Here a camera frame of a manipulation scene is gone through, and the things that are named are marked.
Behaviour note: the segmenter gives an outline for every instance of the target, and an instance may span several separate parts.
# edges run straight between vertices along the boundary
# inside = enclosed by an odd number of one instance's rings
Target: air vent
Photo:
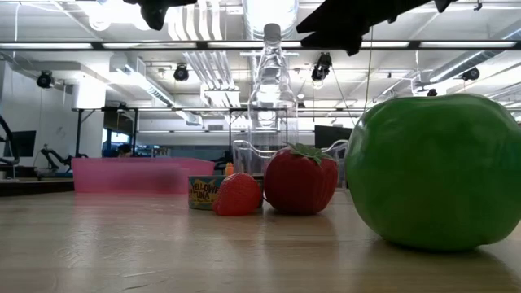
[[[216,130],[224,130],[223,125],[208,125],[208,130],[216,131]]]

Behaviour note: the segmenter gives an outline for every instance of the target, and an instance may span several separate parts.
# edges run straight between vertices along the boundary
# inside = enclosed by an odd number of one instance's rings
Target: computer monitor
[[[32,157],[34,153],[34,143],[36,141],[36,130],[33,131],[14,131],[13,142],[18,146],[19,157]],[[10,143],[7,142],[3,148],[4,157],[12,157]]]
[[[340,139],[348,139],[351,137],[352,129],[338,126],[322,126],[315,125],[315,147],[330,147]]]

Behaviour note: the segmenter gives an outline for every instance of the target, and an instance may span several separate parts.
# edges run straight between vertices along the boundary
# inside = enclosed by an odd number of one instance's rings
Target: person
[[[124,143],[117,147],[118,158],[129,158],[132,156],[132,148],[128,143]]]

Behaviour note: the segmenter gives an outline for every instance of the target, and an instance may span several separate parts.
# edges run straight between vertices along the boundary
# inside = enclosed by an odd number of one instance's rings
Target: strawberry leaves
[[[288,143],[287,145],[290,147],[291,153],[293,155],[302,155],[308,159],[314,160],[319,166],[322,163],[322,159],[333,160],[333,158],[330,155],[322,152],[322,150],[317,149],[313,146],[305,146],[302,143],[297,143],[295,145],[292,143]]]

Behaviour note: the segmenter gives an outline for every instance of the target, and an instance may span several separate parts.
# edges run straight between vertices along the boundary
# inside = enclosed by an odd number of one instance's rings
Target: green apple
[[[488,98],[395,98],[352,132],[346,173],[364,222],[386,240],[461,251],[521,219],[521,129]]]

